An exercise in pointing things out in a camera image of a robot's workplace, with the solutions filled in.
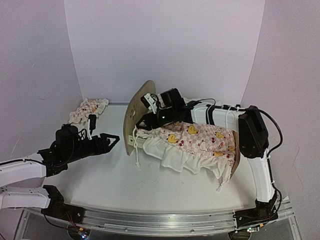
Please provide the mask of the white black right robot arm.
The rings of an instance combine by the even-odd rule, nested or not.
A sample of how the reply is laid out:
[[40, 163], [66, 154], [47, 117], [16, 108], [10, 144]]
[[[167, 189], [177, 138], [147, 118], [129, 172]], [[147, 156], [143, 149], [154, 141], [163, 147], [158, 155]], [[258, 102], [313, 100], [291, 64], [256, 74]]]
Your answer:
[[252, 105], [218, 105], [212, 98], [186, 100], [176, 89], [144, 93], [148, 109], [132, 137], [142, 139], [143, 151], [176, 172], [211, 171], [220, 185], [228, 183], [241, 157], [250, 165], [256, 190], [254, 208], [234, 213], [238, 229], [257, 227], [278, 218], [282, 194], [270, 165], [268, 114]]

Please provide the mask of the small duck print pillow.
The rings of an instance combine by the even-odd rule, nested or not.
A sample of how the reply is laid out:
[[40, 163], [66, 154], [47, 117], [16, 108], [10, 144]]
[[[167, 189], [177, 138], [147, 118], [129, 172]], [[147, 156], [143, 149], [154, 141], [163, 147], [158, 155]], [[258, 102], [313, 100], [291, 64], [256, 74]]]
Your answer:
[[69, 113], [69, 124], [84, 124], [89, 115], [95, 115], [97, 118], [104, 112], [109, 105], [107, 98], [88, 99], [85, 98], [75, 111]]

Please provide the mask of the wooden pet bed frame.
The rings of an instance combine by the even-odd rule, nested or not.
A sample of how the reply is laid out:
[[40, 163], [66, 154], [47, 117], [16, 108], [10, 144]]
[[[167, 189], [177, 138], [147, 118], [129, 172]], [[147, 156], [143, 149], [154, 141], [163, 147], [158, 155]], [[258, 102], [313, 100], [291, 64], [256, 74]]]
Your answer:
[[[156, 84], [153, 80], [147, 80], [140, 89], [135, 93], [135, 95], [130, 100], [127, 105], [127, 109], [124, 115], [123, 121], [123, 137], [124, 137], [124, 145], [125, 152], [128, 156], [134, 151], [134, 138], [133, 138], [133, 130], [143, 115], [148, 113], [148, 109], [141, 102], [140, 98], [147, 94], [155, 94]], [[236, 169], [240, 163], [240, 150], [239, 150], [239, 124], [238, 117], [240, 115], [239, 112], [232, 111], [229, 109], [219, 109], [216, 107], [211, 114], [213, 117], [214, 123], [219, 126], [227, 127], [228, 129], [233, 130], [233, 136], [235, 137], [236, 147], [235, 147], [235, 161], [231, 169], [230, 175], [233, 176], [236, 172]]]

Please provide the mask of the duck print bed cushion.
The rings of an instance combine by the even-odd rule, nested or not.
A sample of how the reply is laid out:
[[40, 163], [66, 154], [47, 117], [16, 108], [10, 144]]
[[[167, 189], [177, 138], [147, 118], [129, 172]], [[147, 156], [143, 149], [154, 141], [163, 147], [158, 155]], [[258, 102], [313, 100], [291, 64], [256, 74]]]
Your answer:
[[236, 157], [234, 131], [205, 123], [174, 122], [152, 130], [132, 131], [134, 148], [143, 139], [142, 149], [161, 160], [161, 165], [176, 172], [183, 169], [198, 174], [202, 168], [213, 172], [222, 186], [231, 179]]

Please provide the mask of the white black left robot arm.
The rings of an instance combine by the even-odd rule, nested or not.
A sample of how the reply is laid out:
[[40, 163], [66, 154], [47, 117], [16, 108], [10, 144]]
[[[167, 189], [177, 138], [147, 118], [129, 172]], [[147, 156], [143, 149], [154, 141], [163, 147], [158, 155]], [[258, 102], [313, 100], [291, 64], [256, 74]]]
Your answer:
[[55, 133], [55, 141], [49, 148], [23, 158], [0, 164], [1, 209], [39, 208], [46, 217], [80, 224], [85, 209], [65, 203], [54, 185], [16, 187], [15, 184], [56, 176], [75, 161], [109, 153], [120, 137], [108, 133], [91, 136], [92, 130], [79, 130], [71, 124], [62, 125]]

